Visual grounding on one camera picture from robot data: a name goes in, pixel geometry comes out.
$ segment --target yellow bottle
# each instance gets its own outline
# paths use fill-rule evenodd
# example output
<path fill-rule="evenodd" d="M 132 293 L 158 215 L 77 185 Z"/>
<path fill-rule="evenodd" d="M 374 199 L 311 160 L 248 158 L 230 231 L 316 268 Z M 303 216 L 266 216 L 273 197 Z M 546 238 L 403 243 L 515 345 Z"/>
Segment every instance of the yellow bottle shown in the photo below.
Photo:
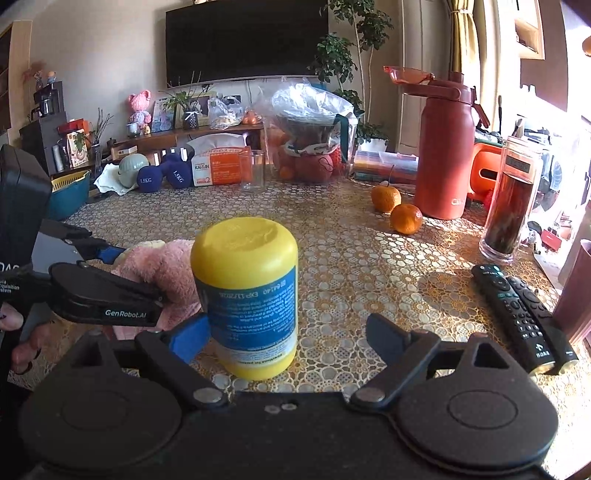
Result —
<path fill-rule="evenodd" d="M 297 244 L 264 218 L 224 220 L 195 239 L 191 268 L 217 356 L 237 377 L 285 370 L 297 345 Z"/>

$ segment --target black tv screen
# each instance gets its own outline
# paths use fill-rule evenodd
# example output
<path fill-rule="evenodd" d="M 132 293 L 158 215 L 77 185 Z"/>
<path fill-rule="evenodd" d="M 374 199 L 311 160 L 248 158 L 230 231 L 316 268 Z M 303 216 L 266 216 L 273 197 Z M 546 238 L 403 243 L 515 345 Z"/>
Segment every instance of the black tv screen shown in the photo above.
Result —
<path fill-rule="evenodd" d="M 327 0 L 215 0 L 166 12 L 169 85 L 310 75 Z"/>

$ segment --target small figurine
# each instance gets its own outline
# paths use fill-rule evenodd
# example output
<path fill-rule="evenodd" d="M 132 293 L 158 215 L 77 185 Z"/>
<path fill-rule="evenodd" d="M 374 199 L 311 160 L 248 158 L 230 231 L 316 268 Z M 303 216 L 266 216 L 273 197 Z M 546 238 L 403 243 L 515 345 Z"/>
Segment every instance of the small figurine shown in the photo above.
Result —
<path fill-rule="evenodd" d="M 144 125 L 148 125 L 152 121 L 152 115 L 148 112 L 151 98 L 152 94 L 149 90 L 143 90 L 137 95 L 130 95 L 128 98 L 128 102 L 134 111 L 129 117 L 129 121 L 137 122 L 140 129 L 143 129 Z"/>

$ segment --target clear glass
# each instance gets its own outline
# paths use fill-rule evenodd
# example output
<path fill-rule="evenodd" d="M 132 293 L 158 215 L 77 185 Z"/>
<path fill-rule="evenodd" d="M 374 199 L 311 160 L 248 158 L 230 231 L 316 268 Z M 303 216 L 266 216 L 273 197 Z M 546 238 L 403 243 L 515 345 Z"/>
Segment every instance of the clear glass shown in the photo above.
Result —
<path fill-rule="evenodd" d="M 501 170 L 479 244 L 482 255 L 495 263 L 506 265 L 515 259 L 538 191 L 541 155 L 540 145 L 515 137 L 509 137 L 503 148 Z"/>
<path fill-rule="evenodd" d="M 245 150 L 240 153 L 240 189 L 243 192 L 265 190 L 265 152 Z"/>

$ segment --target white cloth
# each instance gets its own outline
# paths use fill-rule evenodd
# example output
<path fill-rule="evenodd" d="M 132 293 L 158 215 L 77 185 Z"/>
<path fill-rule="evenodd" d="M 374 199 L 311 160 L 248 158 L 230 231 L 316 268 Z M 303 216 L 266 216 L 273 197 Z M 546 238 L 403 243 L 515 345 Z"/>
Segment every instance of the white cloth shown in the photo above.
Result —
<path fill-rule="evenodd" d="M 119 182 L 119 167 L 112 163 L 105 165 L 103 173 L 100 174 L 99 178 L 95 180 L 95 185 L 99 189 L 99 192 L 115 192 L 117 195 L 125 195 L 134 188 L 137 188 L 137 184 L 130 189 L 124 187 Z"/>

